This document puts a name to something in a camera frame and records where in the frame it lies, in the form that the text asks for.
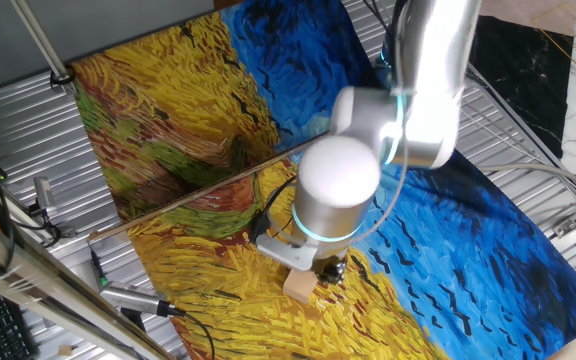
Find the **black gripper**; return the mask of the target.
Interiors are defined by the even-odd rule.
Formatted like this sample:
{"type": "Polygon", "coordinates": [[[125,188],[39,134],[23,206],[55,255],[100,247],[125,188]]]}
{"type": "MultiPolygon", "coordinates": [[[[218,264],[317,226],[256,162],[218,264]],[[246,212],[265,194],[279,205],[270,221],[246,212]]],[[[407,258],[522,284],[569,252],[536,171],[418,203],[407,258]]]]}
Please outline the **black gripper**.
{"type": "Polygon", "coordinates": [[[312,270],[316,273],[320,283],[340,285],[343,283],[345,277],[346,266],[346,256],[344,254],[337,254],[327,258],[315,259],[312,270]]]}

